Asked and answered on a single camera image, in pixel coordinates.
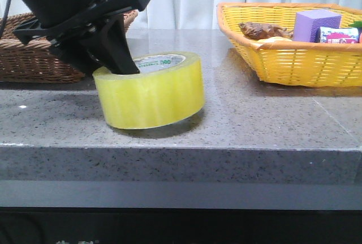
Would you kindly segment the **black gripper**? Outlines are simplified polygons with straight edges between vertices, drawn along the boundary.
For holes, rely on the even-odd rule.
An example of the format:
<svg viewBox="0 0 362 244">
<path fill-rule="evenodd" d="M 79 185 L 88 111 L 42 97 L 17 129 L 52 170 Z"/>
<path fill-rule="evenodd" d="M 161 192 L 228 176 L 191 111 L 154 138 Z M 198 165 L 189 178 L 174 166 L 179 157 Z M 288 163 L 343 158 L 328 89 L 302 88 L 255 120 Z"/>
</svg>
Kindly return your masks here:
<svg viewBox="0 0 362 244">
<path fill-rule="evenodd" d="M 113 74 L 138 74 L 124 28 L 124 13 L 150 0 L 22 0 L 33 12 L 14 30 L 24 44 L 46 37 L 50 52 L 86 73 L 94 66 Z"/>
</svg>

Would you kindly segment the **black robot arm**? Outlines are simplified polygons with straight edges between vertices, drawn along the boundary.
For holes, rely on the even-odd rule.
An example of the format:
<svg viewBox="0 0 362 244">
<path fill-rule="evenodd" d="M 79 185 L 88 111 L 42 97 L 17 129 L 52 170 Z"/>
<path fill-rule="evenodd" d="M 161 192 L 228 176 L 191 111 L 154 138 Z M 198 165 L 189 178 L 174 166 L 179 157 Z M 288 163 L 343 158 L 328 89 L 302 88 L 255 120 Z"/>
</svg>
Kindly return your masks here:
<svg viewBox="0 0 362 244">
<path fill-rule="evenodd" d="M 45 37 L 62 62 L 91 74 L 137 74 L 125 33 L 124 14 L 143 11 L 150 0 L 22 0 L 34 17 L 14 30 L 22 44 Z"/>
</svg>

